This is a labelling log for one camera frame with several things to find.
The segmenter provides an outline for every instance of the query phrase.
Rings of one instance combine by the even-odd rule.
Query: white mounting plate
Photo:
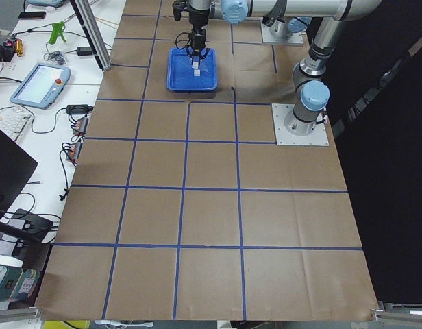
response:
[[[263,43],[265,45],[288,45],[288,46],[303,46],[304,39],[302,38],[302,33],[294,33],[289,39],[283,38],[276,38],[272,35],[270,27],[266,26],[262,23],[262,19],[260,19],[261,25],[261,36],[263,37]]]
[[[323,123],[316,125],[310,135],[296,136],[284,127],[284,118],[293,110],[294,104],[272,104],[273,125],[275,127],[275,137],[277,145],[292,146],[329,146],[327,132]],[[322,120],[319,114],[317,121]]]

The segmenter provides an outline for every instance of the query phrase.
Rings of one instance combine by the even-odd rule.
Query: blue container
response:
[[[191,58],[185,49],[172,48],[169,53],[167,88],[172,91],[214,91],[217,88],[216,52],[210,52],[200,62],[200,76],[195,77]]]

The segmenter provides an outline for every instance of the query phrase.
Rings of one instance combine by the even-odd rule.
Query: keyboard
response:
[[[19,142],[33,120],[33,115],[19,106],[0,112],[0,130]]]

